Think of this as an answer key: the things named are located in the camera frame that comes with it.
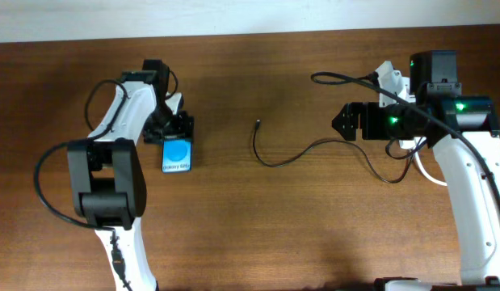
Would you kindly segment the blue screen Galaxy smartphone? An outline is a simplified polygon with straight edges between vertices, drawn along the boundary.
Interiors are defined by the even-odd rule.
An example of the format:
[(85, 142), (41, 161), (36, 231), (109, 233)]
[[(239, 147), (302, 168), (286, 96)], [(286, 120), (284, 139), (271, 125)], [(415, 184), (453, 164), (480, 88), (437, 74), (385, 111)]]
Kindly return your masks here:
[(181, 173), (191, 170), (192, 143), (186, 139), (165, 141), (162, 147), (162, 172)]

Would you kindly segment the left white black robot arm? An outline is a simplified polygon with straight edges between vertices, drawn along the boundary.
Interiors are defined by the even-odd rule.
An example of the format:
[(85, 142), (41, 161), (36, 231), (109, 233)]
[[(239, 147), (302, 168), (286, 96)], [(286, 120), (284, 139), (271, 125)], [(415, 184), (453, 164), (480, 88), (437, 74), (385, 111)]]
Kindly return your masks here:
[(137, 143), (162, 152), (157, 161), (165, 174), (192, 168), (194, 119), (172, 78), (161, 60), (124, 71), (112, 80), (116, 95), (100, 123), (67, 146), (74, 210), (95, 230), (118, 290), (159, 288), (141, 229), (148, 190)]

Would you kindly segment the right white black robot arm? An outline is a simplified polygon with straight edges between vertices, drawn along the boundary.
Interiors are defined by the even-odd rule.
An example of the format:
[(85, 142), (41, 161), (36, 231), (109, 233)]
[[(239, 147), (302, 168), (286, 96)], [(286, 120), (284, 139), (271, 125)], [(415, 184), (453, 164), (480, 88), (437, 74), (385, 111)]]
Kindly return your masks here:
[(435, 50), (410, 57), (410, 76), (390, 63), (368, 88), (374, 103), (347, 103), (332, 120), (347, 141), (409, 140), (432, 149), (447, 184), (460, 244), (458, 290), (500, 290), (500, 123), (486, 95), (466, 96), (456, 52)]

